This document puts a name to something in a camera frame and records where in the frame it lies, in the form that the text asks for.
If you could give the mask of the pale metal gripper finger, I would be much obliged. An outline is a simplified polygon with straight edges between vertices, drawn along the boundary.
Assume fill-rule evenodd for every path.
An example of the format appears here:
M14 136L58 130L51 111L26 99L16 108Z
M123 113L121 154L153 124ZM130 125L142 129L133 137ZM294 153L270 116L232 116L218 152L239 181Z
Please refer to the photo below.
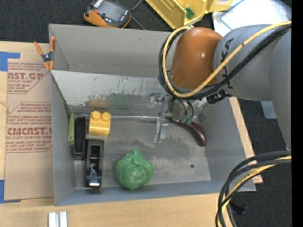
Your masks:
M166 138L167 129L168 129L168 121L165 118L159 117L156 121L156 134L154 137L154 142L161 142Z
M163 97L160 92L149 94L150 103L162 103Z

